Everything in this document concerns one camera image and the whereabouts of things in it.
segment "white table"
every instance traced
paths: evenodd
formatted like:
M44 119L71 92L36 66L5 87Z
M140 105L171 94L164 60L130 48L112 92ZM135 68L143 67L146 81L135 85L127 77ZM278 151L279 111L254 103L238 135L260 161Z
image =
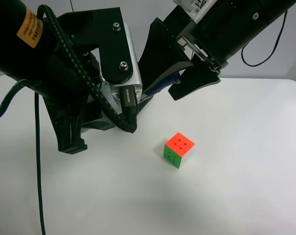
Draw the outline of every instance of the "white table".
M0 78L0 102L14 84ZM0 235L39 235L34 95L0 119ZM222 79L174 102L158 94L138 130L91 130L89 149L57 151L41 102L47 235L296 235L296 83ZM196 143L176 169L176 132Z

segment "wire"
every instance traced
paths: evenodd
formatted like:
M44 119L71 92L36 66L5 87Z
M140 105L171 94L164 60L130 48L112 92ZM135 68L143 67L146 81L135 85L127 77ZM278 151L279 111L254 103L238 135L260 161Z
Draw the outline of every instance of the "wire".
M87 88L89 89L90 95L92 98L97 101L105 113L105 115L120 129L126 132L133 133L137 129L137 122L132 122L132 120L127 120L125 117L119 116L109 102L106 100L104 95L101 93L97 87L94 80L89 76L83 67L82 63L78 59L74 50L72 49L67 35L63 32L57 18L55 17L53 11L50 7L46 5L40 5L38 8L37 16L39 19L42 19L44 14L46 14L47 19L52 25L52 30L56 36L57 41L60 44L60 48L65 54L66 58L73 64L73 68L80 75L81 79L86 83Z
M40 163L40 118L39 118L39 95L35 93L35 122L36 122L36 165L37 165L37 189L39 201L39 215L42 235L46 235L44 210L41 189L41 163Z
M276 49L277 49L277 46L278 46L278 43L279 43L279 40L280 40L281 34L282 34L282 32L283 32L283 30L284 30L284 27L285 27L285 22L286 22L286 18L287 18L287 13L288 13L288 11L285 12L283 25L282 25L282 27L281 27L280 33L279 33L279 35L278 35L278 38L277 38L277 40L276 40L276 43L275 43L274 49L273 49L272 53L270 54L270 56L269 56L266 60L264 60L263 62L261 62L261 63L259 63L259 64L256 64L256 65L250 65L250 64L248 64L248 63L246 62L246 60L245 60L245 58L244 58L244 49L246 48L246 46L247 46L249 43L246 44L246 45L242 48L242 50L241 50L241 59L242 59L242 61L243 61L246 65L248 65L248 66L250 66L250 67L258 67L258 66L264 64L265 62L267 62L267 61L273 56L273 54L275 53L275 51L276 51Z
M74 12L73 3L71 2L71 0L69 0L69 2L70 2L71 10L72 12Z
M25 86L30 86L30 85L39 85L38 81L28 81L28 80L21 80L19 82L17 82L12 88L11 90L7 93L7 95L5 96L5 98L3 99L1 105L0 105L0 117L3 116L3 114L5 113L5 111L7 110L7 108L9 107L13 97L17 94L17 92L19 92L22 88L24 88Z

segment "red cube face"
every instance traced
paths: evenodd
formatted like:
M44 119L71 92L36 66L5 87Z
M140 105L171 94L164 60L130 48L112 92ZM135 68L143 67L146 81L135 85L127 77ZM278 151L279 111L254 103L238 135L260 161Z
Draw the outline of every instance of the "red cube face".
M165 144L164 157L179 168L194 145L194 142L178 132Z

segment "screw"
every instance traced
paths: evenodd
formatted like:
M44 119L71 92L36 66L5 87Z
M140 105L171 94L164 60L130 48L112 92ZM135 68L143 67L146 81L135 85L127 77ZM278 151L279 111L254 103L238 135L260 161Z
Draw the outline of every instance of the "screw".
M113 24L113 30L114 31L117 31L117 32L120 31L120 25L119 25L119 23L114 23Z
M120 62L119 69L121 71L127 71L128 70L128 64L125 61Z
M259 18L259 13L255 13L254 15L253 15L253 19L254 20L257 20Z

